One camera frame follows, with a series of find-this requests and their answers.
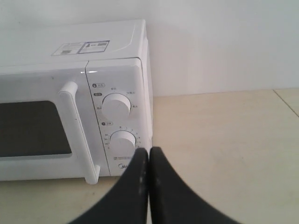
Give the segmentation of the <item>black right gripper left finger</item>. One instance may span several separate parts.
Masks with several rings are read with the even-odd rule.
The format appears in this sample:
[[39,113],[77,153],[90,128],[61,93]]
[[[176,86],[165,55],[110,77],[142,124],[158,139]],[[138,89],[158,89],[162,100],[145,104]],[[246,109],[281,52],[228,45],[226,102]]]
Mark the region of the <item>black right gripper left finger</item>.
[[148,152],[138,148],[116,184],[72,224],[145,224],[148,211]]

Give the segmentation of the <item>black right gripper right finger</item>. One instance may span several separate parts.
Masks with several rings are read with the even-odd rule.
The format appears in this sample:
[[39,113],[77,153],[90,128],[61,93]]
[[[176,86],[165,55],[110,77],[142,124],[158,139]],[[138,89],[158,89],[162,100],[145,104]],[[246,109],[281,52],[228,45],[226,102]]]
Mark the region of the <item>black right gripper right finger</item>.
[[194,193],[160,147],[149,153],[149,200],[153,224],[223,224],[224,216]]

